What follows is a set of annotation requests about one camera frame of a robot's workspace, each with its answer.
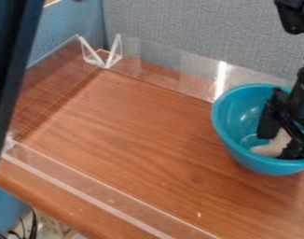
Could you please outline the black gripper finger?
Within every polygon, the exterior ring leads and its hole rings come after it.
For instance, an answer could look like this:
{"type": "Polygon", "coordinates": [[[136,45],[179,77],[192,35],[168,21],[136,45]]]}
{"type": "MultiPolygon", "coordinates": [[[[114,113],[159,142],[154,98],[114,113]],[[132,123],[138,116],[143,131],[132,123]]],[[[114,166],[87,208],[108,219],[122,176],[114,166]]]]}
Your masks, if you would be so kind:
{"type": "Polygon", "coordinates": [[[259,139],[274,139],[280,129],[278,121],[278,111],[271,101],[266,102],[263,107],[259,124],[256,128],[256,136],[259,139]]]}
{"type": "Polygon", "coordinates": [[[280,128],[278,132],[280,141],[282,160],[304,160],[304,131],[299,128],[280,128]]]}

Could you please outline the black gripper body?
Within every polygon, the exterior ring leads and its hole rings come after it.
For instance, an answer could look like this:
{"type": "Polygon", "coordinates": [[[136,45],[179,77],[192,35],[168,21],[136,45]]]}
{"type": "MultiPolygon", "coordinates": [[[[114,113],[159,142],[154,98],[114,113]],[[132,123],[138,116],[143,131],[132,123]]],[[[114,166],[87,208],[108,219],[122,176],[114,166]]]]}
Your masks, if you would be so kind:
{"type": "Polygon", "coordinates": [[[292,91],[286,92],[275,87],[274,96],[268,100],[271,124],[276,127],[272,135],[276,135],[280,128],[295,137],[304,134],[304,66],[296,76],[292,91]]]}

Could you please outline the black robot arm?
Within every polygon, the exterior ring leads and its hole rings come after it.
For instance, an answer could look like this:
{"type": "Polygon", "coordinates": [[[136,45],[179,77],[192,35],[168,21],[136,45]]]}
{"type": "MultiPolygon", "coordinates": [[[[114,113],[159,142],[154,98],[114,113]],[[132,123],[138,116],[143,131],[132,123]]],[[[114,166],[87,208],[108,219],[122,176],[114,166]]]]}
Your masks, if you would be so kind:
{"type": "MultiPolygon", "coordinates": [[[[0,0],[0,158],[28,56],[46,0],[0,0]]],[[[283,29],[304,34],[304,0],[275,0],[283,29]]],[[[279,130],[291,141],[278,156],[283,161],[304,160],[304,66],[290,92],[275,88],[260,115],[258,137],[274,139],[279,130]]]]}

